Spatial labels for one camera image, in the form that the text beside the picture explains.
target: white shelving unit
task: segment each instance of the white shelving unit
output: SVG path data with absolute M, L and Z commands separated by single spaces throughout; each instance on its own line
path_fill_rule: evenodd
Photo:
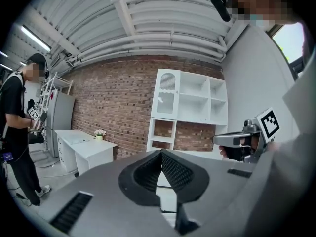
M 154 136 L 155 120 L 173 122 L 170 138 Z M 213 124 L 216 134 L 226 133 L 225 81 L 180 70 L 158 69 L 147 151 L 159 149 L 152 146 L 153 141 L 169 143 L 169 149 L 173 149 L 177 121 Z

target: backpack strap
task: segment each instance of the backpack strap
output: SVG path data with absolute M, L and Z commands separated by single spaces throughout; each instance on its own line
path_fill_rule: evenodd
M 21 81 L 22 88 L 24 87 L 23 78 L 22 78 L 22 72 L 14 72 L 14 73 L 11 73 L 11 74 L 8 76 L 8 78 L 5 80 L 5 82 L 3 83 L 2 88 L 0 89 L 0 94 L 2 94 L 3 86 L 5 85 L 5 83 L 6 83 L 11 77 L 18 77 L 18 78 L 20 79 L 20 81 Z M 24 94 L 24 93 L 23 93 L 23 91 L 22 91 L 22 93 L 21 93 L 21 108 L 22 108 L 22 110 L 23 110 L 23 105 L 24 105 L 24 101 L 23 101 L 24 96 L 23 96 L 23 94 Z M 3 138 L 3 139 L 5 139 L 5 137 L 6 137 L 6 133 L 8 132 L 8 128 L 9 128 L 8 124 L 5 123 L 5 127 L 4 127 L 4 130 L 3 130 L 3 135 L 2 135 L 2 138 Z

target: person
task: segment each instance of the person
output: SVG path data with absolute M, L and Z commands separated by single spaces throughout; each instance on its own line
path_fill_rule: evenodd
M 40 197 L 51 190 L 49 185 L 40 186 L 34 163 L 29 154 L 28 128 L 35 121 L 24 113 L 25 81 L 38 82 L 44 75 L 46 60 L 41 54 L 31 56 L 27 65 L 11 76 L 1 89 L 0 132 L 2 137 L 7 124 L 5 140 L 11 149 L 13 160 L 9 162 L 16 181 L 31 204 L 40 206 Z
M 232 9 L 235 14 L 242 14 L 245 18 L 260 18 L 266 21 L 272 21 L 275 24 L 294 24 L 301 23 L 304 30 L 304 44 L 303 44 L 303 62 L 307 64 L 313 49 L 315 47 L 314 39 L 306 26 L 304 20 L 298 15 L 302 15 L 299 4 L 301 0 L 227 0 L 227 7 Z M 241 139 L 240 143 L 243 145 L 245 139 Z M 255 151 L 258 146 L 258 139 L 252 137 L 251 147 Z M 277 151 L 280 149 L 281 143 L 269 142 L 267 150 Z M 224 147 L 220 146 L 220 154 L 227 158 Z

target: ceiling light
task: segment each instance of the ceiling light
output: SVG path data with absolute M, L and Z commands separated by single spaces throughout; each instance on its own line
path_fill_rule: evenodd
M 0 54 L 2 54 L 2 55 L 3 55 L 3 56 L 5 56 L 5 57 L 8 57 L 8 55 L 7 55 L 7 54 L 2 53 L 1 51 L 0 51 Z
M 13 69 L 11 69 L 11 68 L 7 67 L 7 66 L 6 66 L 6 65 L 4 65 L 4 64 L 1 64 L 1 63 L 0 63 L 0 66 L 3 66 L 4 68 L 6 68 L 6 69 L 9 69 L 9 70 L 12 70 L 12 71 L 13 71 Z
M 32 33 L 26 26 L 21 26 L 22 32 L 24 32 L 28 37 L 34 40 L 37 44 L 39 44 L 42 48 L 44 48 L 47 52 L 51 51 L 51 47 L 45 44 L 39 37 L 37 37 L 34 33 Z

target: hand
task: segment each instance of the hand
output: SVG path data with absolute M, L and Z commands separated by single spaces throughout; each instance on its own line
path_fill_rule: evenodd
M 245 143 L 245 139 L 244 138 L 240 139 L 240 143 L 243 145 Z M 251 150 L 253 152 L 255 152 L 257 150 L 258 143 L 259 143 L 259 137 L 252 136 L 251 137 Z M 271 150 L 271 151 L 276 151 L 276 150 L 278 150 L 280 148 L 280 146 L 281 146 L 281 143 L 270 141 L 267 144 L 267 149 Z M 225 151 L 225 148 L 223 146 L 219 146 L 219 149 L 221 150 L 220 154 L 224 158 L 228 158 L 227 154 L 226 154 L 226 151 Z
M 26 119 L 31 119 L 31 116 L 28 113 L 25 113 L 25 118 Z
M 44 123 L 41 122 L 39 119 L 36 121 L 32 120 L 32 122 L 31 122 L 31 129 L 41 131 L 43 126 L 44 126 Z

